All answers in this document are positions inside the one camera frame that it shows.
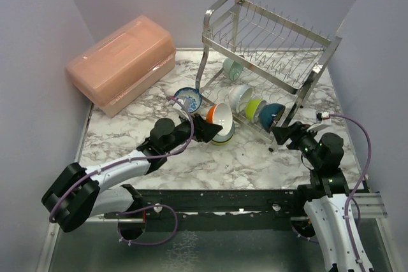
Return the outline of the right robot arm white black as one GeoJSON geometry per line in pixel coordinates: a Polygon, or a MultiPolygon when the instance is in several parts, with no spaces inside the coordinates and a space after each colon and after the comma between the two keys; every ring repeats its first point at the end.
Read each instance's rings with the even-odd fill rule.
{"type": "Polygon", "coordinates": [[[373,271],[354,221],[354,191],[340,169],[344,140],[332,132],[316,140],[316,129],[301,122],[271,128],[278,144],[299,151],[312,166],[310,184],[298,186],[294,211],[308,216],[327,271],[373,271]]]}

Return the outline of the white grey bottom bowl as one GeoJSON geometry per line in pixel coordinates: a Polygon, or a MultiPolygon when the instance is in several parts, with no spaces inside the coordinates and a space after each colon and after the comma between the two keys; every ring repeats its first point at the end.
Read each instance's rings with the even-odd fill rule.
{"type": "Polygon", "coordinates": [[[249,85],[237,85],[231,88],[228,99],[231,109],[235,113],[245,110],[247,103],[251,100],[253,88],[249,85]]]}

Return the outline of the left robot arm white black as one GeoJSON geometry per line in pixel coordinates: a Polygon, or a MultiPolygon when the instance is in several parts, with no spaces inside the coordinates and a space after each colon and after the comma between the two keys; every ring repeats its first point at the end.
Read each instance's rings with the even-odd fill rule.
{"type": "Polygon", "coordinates": [[[78,162],[67,165],[41,198],[49,221],[66,233],[75,230],[92,215],[97,198],[109,188],[156,171],[192,140],[208,143],[221,129],[200,115],[183,119],[179,125],[161,118],[144,142],[126,156],[88,168],[78,162]]]}

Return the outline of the mint green brown-rimmed bowl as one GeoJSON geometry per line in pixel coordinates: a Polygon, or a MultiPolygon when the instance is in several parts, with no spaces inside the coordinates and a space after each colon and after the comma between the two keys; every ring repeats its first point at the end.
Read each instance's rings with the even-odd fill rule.
{"type": "Polygon", "coordinates": [[[223,61],[222,68],[224,75],[231,81],[237,80],[244,70],[244,67],[240,63],[229,58],[223,61]]]}

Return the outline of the lime green white bowl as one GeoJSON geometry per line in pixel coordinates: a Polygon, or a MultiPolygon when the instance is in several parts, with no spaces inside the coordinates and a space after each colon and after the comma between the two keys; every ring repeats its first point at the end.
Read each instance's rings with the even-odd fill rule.
{"type": "Polygon", "coordinates": [[[260,111],[266,105],[264,99],[251,99],[245,108],[245,116],[250,122],[255,122],[260,111]]]}

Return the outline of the dark teal beige bowl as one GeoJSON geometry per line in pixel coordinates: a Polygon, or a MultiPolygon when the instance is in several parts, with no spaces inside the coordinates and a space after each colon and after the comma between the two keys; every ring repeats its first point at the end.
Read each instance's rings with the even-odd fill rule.
{"type": "Polygon", "coordinates": [[[271,103],[265,105],[259,113],[259,123],[266,132],[270,132],[270,128],[276,120],[280,120],[286,107],[283,104],[271,103]]]}

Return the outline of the grey patterned bowl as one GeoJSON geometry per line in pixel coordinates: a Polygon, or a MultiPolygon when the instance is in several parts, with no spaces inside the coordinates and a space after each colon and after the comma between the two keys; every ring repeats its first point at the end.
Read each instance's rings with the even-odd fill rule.
{"type": "Polygon", "coordinates": [[[212,139],[216,140],[216,141],[224,141],[224,140],[229,139],[230,137],[233,137],[234,133],[235,133],[235,124],[232,123],[231,129],[229,130],[229,132],[226,135],[220,135],[218,133],[212,139]]]}

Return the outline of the stainless steel dish rack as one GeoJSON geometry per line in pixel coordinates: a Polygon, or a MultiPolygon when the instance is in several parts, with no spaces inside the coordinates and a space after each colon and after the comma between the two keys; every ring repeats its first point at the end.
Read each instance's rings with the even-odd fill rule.
{"type": "Polygon", "coordinates": [[[203,99],[228,102],[234,85],[248,84],[253,97],[285,106],[277,126],[288,126],[305,106],[341,42],[253,0],[217,0],[205,12],[201,39],[195,87],[203,99]],[[236,80],[221,69],[211,75],[206,66],[212,50],[242,65],[242,74],[236,80]]]}

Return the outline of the white orange bowl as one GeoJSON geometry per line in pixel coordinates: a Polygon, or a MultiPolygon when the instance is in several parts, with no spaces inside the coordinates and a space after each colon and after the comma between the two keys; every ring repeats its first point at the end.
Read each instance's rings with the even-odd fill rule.
{"type": "Polygon", "coordinates": [[[206,121],[210,124],[220,125],[222,129],[218,132],[218,135],[226,136],[230,132],[233,123],[230,106],[226,103],[213,105],[207,113],[206,121]]]}

